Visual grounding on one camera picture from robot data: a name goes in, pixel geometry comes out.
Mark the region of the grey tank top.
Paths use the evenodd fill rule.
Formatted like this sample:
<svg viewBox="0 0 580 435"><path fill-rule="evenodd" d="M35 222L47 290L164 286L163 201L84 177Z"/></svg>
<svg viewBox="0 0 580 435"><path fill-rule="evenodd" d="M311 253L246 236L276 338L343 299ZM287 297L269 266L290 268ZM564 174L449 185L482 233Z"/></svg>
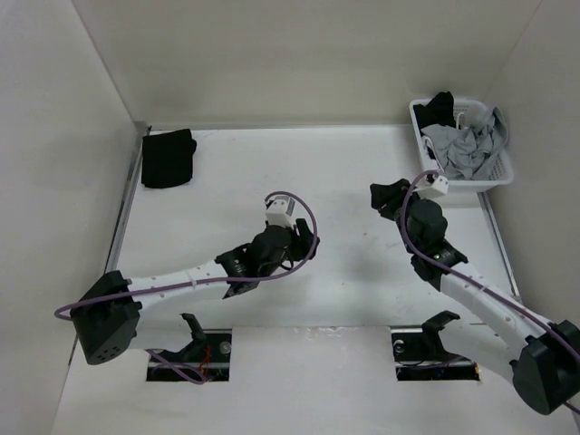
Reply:
<svg viewBox="0 0 580 435"><path fill-rule="evenodd" d="M490 180L508 143L508 126L499 107L480 114L466 129L432 124L421 133L432 142L446 177L453 180Z"/></svg>

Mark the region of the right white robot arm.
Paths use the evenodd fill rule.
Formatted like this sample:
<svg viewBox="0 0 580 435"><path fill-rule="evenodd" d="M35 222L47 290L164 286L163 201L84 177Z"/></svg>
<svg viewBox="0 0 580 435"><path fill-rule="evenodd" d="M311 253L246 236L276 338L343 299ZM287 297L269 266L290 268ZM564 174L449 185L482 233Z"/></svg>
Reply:
<svg viewBox="0 0 580 435"><path fill-rule="evenodd" d="M370 186L371 207L397 225L416 275L455 300L488 328L477 332L443 311L421 326L430 358L453 353L507 380L533 411L549 415L579 393L579 329L532 312L490 283L446 238L448 221L437 197L449 182L436 170L413 181Z"/></svg>

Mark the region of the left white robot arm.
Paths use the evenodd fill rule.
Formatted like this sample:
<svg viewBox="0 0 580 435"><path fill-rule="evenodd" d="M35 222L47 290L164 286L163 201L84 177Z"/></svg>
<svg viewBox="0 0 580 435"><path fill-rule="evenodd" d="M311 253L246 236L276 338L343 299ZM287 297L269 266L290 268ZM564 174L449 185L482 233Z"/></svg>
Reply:
<svg viewBox="0 0 580 435"><path fill-rule="evenodd" d="M201 266L150 277L102 275L67 309L85 361L104 364L131 348L196 360L204 341L188 304L226 300L287 277L314 258L319 243L316 225L298 218L267 225L251 242Z"/></svg>

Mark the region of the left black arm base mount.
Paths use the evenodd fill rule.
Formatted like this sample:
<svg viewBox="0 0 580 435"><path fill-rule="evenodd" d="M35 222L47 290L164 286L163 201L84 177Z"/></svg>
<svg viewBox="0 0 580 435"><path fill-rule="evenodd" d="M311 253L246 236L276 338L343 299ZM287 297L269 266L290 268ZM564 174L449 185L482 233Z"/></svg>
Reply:
<svg viewBox="0 0 580 435"><path fill-rule="evenodd" d="M183 314L187 341L177 351L154 350L147 382L228 382L232 354L231 329L203 329L193 314Z"/></svg>

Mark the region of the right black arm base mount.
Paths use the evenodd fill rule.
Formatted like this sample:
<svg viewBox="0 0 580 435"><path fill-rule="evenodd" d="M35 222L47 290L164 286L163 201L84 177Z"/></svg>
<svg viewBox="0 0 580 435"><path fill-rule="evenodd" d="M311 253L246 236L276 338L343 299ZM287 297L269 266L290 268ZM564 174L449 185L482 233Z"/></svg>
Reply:
<svg viewBox="0 0 580 435"><path fill-rule="evenodd" d="M459 316L443 311L421 325L395 326L391 346L399 382L478 382L479 368L471 360L446 351L439 333Z"/></svg>

